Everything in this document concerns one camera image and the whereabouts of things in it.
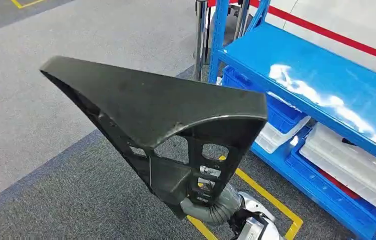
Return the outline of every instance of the red stripe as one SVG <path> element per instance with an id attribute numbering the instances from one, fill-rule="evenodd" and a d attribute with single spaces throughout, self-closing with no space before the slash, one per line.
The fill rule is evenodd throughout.
<path id="1" fill-rule="evenodd" d="M 238 2 L 238 0 L 229 0 L 229 3 L 230 4 L 234 4 L 234 3 L 237 3 Z M 214 6 L 216 6 L 216 0 L 208 0 L 208 4 L 207 4 L 207 6 L 208 7 L 214 7 Z"/>
<path id="2" fill-rule="evenodd" d="M 258 6 L 258 0 L 251 0 L 251 5 L 254 6 L 254 7 L 257 7 Z M 367 45 L 364 45 L 362 43 L 359 43 L 358 41 L 354 41 L 353 39 L 351 38 L 347 38 L 343 35 L 340 35 L 340 34 L 337 34 L 333 31 L 330 31 L 326 28 L 323 28 L 321 26 L 318 26 L 316 24 L 313 24 L 309 21 L 306 21 L 304 19 L 301 19 L 297 16 L 294 16 L 290 13 L 287 13 L 285 11 L 282 11 L 278 8 L 275 8 L 274 6 L 270 6 L 269 7 L 269 13 L 272 14 L 272 15 L 275 15 L 277 17 L 280 17 L 284 20 L 287 20 L 293 24 L 296 24 L 298 26 L 301 26 L 305 29 L 308 29 L 310 31 L 313 31 L 317 34 L 320 34 L 320 35 L 323 35 L 327 38 L 330 38 L 330 39 L 333 39 L 337 42 L 340 42 L 340 43 L 343 43 L 347 46 L 350 46 L 352 48 L 355 48 L 357 50 L 360 50 L 360 51 L 363 51 L 367 54 L 370 54 L 370 55 L 373 55 L 376 57 L 376 48 L 373 48 L 373 47 L 370 47 L 370 46 L 367 46 Z"/>

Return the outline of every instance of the blue metal shelf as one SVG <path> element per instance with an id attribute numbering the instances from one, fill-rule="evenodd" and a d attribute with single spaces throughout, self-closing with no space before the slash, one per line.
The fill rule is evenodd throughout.
<path id="1" fill-rule="evenodd" d="M 308 129 L 305 127 L 297 134 L 297 137 L 301 139 L 307 132 Z M 289 155 L 293 146 L 289 142 L 281 145 L 272 154 L 267 153 L 256 143 L 251 146 L 251 151 L 347 228 L 362 229 L 360 232 L 355 232 L 356 235 L 363 239 L 372 239 L 376 232 L 376 221 L 369 216 L 369 211 L 363 209 L 362 206 L 340 190 L 338 190 L 338 194 L 342 195 L 343 198 L 339 201 L 334 201 L 327 192 L 322 190 L 325 187 L 322 184 L 332 186 L 332 183 L 312 167 L 306 167 L 306 163 L 294 163 L 294 165 L 302 165 L 292 167 L 293 161 L 289 158 Z"/>
<path id="2" fill-rule="evenodd" d="M 249 31 L 222 48 L 227 0 L 218 0 L 212 40 L 209 82 L 215 83 L 219 61 L 234 67 L 261 89 L 272 92 L 302 112 L 376 156 L 376 73 L 263 21 L 269 0 L 262 0 Z M 251 150 L 364 239 L 376 224 L 358 224 L 333 206 L 316 186 L 283 160 L 286 149 L 273 154 L 254 144 Z"/>
<path id="3" fill-rule="evenodd" d="M 223 69 L 222 85 L 237 89 L 252 90 L 262 93 L 263 90 L 253 84 L 244 75 L 239 74 L 233 67 L 226 66 Z M 266 95 L 267 122 L 283 134 L 289 132 L 306 114 L 300 112 L 278 99 Z"/>

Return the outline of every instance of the gray flexible hose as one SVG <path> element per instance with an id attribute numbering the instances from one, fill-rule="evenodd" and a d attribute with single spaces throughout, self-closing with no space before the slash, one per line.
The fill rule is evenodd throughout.
<path id="1" fill-rule="evenodd" d="M 222 224 L 241 207 L 242 198 L 235 189 L 227 184 L 212 207 L 194 205 L 189 198 L 180 202 L 183 212 L 198 220 L 210 224 Z"/>

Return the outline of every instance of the gray carpet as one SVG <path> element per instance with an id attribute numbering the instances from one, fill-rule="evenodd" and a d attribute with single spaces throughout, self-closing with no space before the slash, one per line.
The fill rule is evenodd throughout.
<path id="1" fill-rule="evenodd" d="M 11 0 L 0 0 L 0 28 L 71 1 L 73 0 L 44 0 L 19 9 Z M 25 5 L 35 2 L 35 0 L 18 0 L 18 2 Z"/>
<path id="2" fill-rule="evenodd" d="M 191 0 L 76 0 L 1 27 L 0 192 L 95 129 L 40 66 L 61 55 L 175 76 L 193 62 L 194 13 Z"/>
<path id="3" fill-rule="evenodd" d="M 190 78 L 191 73 L 189 68 L 179 76 Z M 215 148 L 208 151 L 219 154 Z M 160 146 L 160 152 L 183 159 L 187 149 L 171 138 Z M 352 237 L 350 231 L 252 153 L 247 154 L 240 168 L 303 219 L 296 239 Z M 277 218 L 280 232 L 288 230 L 292 221 L 241 178 L 234 176 L 230 182 L 268 207 Z M 209 228 L 219 239 L 232 237 L 226 224 Z M 9 236 L 203 238 L 186 219 L 176 219 L 148 192 L 98 130 L 0 193 L 0 237 Z"/>

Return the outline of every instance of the white plastic box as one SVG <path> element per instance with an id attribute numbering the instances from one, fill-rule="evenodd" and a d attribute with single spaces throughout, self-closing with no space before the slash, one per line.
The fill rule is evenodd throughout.
<path id="1" fill-rule="evenodd" d="M 266 123 L 255 142 L 266 152 L 272 154 L 279 146 L 290 140 L 310 120 L 310 116 L 304 117 L 289 132 L 283 134 L 270 123 Z"/>
<path id="2" fill-rule="evenodd" d="M 376 157 L 317 123 L 300 154 L 376 207 Z"/>

